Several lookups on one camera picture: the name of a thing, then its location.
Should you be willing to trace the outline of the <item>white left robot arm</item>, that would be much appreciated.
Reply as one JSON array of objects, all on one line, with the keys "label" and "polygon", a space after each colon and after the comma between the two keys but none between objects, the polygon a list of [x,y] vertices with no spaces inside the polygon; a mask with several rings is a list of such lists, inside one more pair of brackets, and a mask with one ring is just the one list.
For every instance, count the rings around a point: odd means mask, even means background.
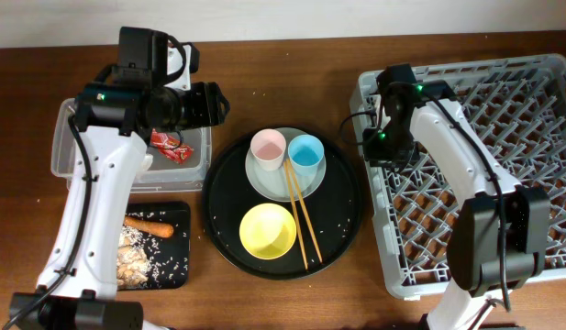
[{"label": "white left robot arm", "polygon": [[21,329],[148,329],[139,302],[117,300],[117,244],[134,180],[151,164],[153,132],[222,124],[229,102],[191,82],[200,53],[167,33],[119,32],[117,62],[75,97],[76,147],[61,226],[36,290],[17,292],[8,325]]}]

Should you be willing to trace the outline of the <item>orange carrot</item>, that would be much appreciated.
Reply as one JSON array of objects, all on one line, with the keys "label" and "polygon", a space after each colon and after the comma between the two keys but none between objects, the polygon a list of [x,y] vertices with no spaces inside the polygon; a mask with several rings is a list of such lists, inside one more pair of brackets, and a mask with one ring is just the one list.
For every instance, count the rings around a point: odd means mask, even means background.
[{"label": "orange carrot", "polygon": [[161,238],[169,238],[174,233],[174,229],[170,224],[144,221],[130,216],[124,217],[124,225]]}]

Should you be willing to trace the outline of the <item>red snack wrapper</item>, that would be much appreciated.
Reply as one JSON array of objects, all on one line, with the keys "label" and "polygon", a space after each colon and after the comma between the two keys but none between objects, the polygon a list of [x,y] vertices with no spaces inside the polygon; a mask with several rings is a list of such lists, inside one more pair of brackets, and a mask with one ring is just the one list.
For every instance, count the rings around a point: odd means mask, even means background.
[{"label": "red snack wrapper", "polygon": [[167,159],[177,163],[185,163],[194,153],[194,149],[184,143],[183,133],[160,133],[152,131],[150,147],[157,149]]}]

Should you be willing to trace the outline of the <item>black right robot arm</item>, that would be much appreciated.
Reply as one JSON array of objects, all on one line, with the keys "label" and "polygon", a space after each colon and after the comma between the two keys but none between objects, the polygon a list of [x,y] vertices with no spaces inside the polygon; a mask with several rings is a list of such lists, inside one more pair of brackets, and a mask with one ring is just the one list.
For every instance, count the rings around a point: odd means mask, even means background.
[{"label": "black right robot arm", "polygon": [[424,148],[461,206],[446,248],[451,280],[422,329],[477,329],[494,307],[544,269],[550,198],[509,173],[472,130],[443,80],[420,82],[408,64],[387,67],[355,93],[358,133],[373,167],[403,170]]}]

